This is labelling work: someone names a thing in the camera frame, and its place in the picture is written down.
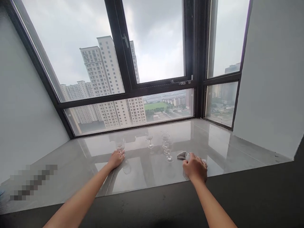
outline pixelated blur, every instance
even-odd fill
[[[51,175],[56,174],[57,165],[45,165],[45,169],[38,170],[36,175],[29,175],[30,179],[26,180],[25,185],[15,186],[14,193],[10,195],[9,200],[26,200],[26,196],[33,195],[38,187],[45,185],[45,181],[49,180]],[[21,170],[19,175],[11,176],[12,180],[18,180],[21,176],[26,176],[30,170]]]

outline window sill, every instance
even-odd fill
[[[148,148],[145,132],[153,134],[154,147]],[[173,163],[165,161],[162,130],[173,140]],[[11,213],[65,202],[108,161],[115,150],[115,141],[125,139],[126,158],[110,173],[98,196],[187,181],[179,152],[193,152],[208,163],[208,176],[216,176],[252,168],[290,162],[290,159],[233,136],[230,131],[202,119],[191,119],[156,126],[90,136],[71,140],[31,165],[31,175],[46,165],[57,165],[57,173],[26,200],[9,201],[14,186],[25,185],[30,175],[23,173],[15,180],[0,185],[2,213]]]

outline gray rag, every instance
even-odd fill
[[[186,151],[180,152],[177,155],[177,159],[182,159],[182,160],[187,160],[188,162],[190,161],[190,154]],[[202,161],[206,164],[208,167],[207,161],[205,159],[202,159]]]

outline green field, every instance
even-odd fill
[[[148,109],[156,109],[156,108],[166,108],[168,105],[165,102],[157,102],[157,103],[150,103],[150,104],[145,104],[145,110]]]

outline sky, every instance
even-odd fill
[[[79,48],[112,35],[103,0],[23,0],[61,84],[89,82]],[[218,0],[214,75],[241,60],[249,0]],[[140,82],[181,77],[181,0],[124,0]]]

